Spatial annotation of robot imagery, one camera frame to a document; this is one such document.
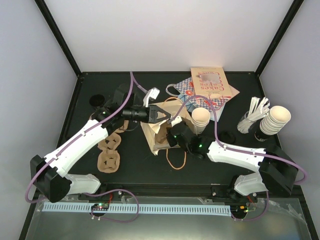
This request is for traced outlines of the kraft paper bag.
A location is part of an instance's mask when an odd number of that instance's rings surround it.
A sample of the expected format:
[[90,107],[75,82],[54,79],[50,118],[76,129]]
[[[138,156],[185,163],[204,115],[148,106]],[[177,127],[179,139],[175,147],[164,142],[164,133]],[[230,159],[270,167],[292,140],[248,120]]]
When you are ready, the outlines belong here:
[[[177,97],[169,97],[164,102],[155,103],[154,105],[160,107],[164,111],[171,114],[172,117],[176,115],[183,102]],[[192,120],[190,114],[187,111],[186,106],[182,108],[179,112],[178,116],[174,119],[173,123],[177,124],[179,121],[185,121],[186,125],[189,127],[191,132],[195,133],[194,121]],[[169,160],[168,152],[170,148],[178,148],[179,146],[176,144],[174,146],[170,146],[167,141],[167,128],[171,128],[173,126],[172,123],[168,123],[167,120],[163,120],[159,123],[140,123],[142,131],[145,135],[147,143],[149,145],[150,151],[155,156],[158,155],[160,150],[166,150],[166,159],[170,166],[175,170],[181,170],[184,168],[187,160],[187,152],[184,152],[183,164],[180,167],[174,167]]]

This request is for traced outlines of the brown pulp cup carrier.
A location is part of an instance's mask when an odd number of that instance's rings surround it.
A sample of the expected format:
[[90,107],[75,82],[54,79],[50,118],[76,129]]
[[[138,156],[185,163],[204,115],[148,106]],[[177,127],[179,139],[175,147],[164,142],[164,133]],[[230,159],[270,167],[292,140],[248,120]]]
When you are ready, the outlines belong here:
[[160,126],[158,133],[154,136],[154,149],[161,150],[169,148],[167,141],[167,128],[171,128],[170,125],[164,123]]

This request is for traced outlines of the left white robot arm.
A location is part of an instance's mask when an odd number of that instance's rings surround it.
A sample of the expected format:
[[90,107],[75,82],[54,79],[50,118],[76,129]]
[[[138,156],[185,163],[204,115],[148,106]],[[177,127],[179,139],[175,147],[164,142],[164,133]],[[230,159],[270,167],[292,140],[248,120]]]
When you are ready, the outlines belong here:
[[106,185],[92,174],[70,174],[70,169],[92,147],[121,128],[125,121],[156,124],[168,120],[170,113],[150,104],[159,93],[155,87],[148,90],[143,104],[136,105],[133,85],[128,91],[124,85],[118,87],[113,99],[97,105],[87,123],[68,141],[46,156],[35,155],[30,160],[31,184],[51,203],[73,194],[91,194],[97,200],[103,199],[108,192]]

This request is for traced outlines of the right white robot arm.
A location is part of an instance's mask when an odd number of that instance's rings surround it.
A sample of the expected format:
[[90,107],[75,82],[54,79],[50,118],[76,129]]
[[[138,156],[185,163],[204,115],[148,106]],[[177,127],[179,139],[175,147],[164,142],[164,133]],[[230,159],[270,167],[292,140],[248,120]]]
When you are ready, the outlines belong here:
[[248,148],[218,142],[214,137],[196,135],[184,121],[168,127],[166,139],[171,147],[179,146],[199,159],[250,170],[250,174],[235,176],[228,187],[228,198],[234,202],[259,192],[269,191],[279,197],[292,194],[298,169],[277,146]]

